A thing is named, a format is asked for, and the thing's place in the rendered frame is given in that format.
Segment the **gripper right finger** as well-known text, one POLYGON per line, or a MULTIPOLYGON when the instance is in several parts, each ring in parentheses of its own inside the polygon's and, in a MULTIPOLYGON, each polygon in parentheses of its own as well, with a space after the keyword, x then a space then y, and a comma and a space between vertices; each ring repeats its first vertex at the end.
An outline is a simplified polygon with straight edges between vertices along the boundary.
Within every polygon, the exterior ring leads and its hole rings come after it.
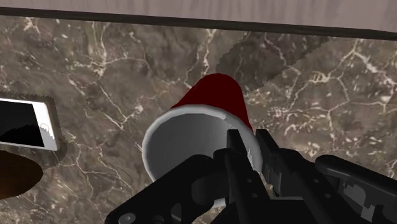
POLYGON ((280 198, 300 197, 317 224, 397 224, 397 180, 334 155, 314 162, 256 131, 262 173, 280 198))

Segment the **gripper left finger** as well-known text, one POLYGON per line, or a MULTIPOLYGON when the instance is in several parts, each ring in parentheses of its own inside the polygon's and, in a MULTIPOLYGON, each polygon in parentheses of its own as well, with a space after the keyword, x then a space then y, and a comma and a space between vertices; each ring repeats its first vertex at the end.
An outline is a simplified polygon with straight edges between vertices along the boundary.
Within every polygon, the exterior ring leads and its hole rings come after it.
POLYGON ((222 218, 238 224, 259 224, 270 197, 253 170, 238 130, 228 130, 225 149, 212 157, 193 155, 111 211, 104 224, 192 224, 218 199, 226 199, 222 218))

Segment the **red cup with white inside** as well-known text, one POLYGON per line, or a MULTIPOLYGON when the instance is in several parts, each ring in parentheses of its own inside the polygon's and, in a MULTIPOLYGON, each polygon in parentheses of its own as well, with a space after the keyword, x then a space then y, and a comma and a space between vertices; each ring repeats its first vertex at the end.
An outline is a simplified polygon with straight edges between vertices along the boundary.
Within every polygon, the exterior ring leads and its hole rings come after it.
POLYGON ((142 143, 144 168, 156 181, 192 155, 211 157, 226 148, 229 129, 239 131, 252 168, 260 172, 260 145, 240 85, 229 75, 208 74, 149 126, 142 143))

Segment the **dark brown round object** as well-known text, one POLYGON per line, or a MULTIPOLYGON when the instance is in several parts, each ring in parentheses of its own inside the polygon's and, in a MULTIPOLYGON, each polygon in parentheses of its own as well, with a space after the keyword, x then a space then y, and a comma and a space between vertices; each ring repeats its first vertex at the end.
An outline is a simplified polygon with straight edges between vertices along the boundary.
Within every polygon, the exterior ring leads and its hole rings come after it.
POLYGON ((29 191, 42 177, 41 166, 33 160, 0 151, 0 200, 29 191))

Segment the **white smartphone with black screen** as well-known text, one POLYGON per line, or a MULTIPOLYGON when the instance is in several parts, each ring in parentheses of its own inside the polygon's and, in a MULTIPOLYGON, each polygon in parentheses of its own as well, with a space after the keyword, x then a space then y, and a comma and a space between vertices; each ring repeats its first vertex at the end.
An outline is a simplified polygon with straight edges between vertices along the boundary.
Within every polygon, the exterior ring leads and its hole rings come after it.
POLYGON ((59 137, 52 99, 0 97, 0 144, 58 151, 59 137))

